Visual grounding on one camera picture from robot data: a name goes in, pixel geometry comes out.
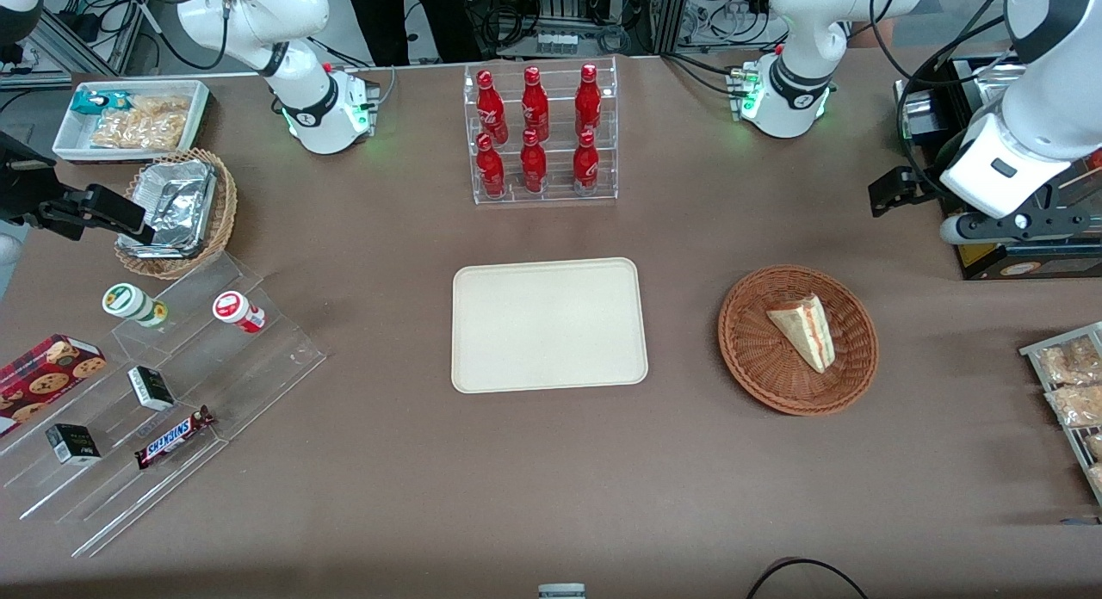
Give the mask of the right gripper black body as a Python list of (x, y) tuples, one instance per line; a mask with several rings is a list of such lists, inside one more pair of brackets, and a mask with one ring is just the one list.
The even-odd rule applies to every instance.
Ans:
[(1, 133), (1, 219), (23, 224), (40, 204), (60, 198), (55, 161), (41, 156), (15, 137)]

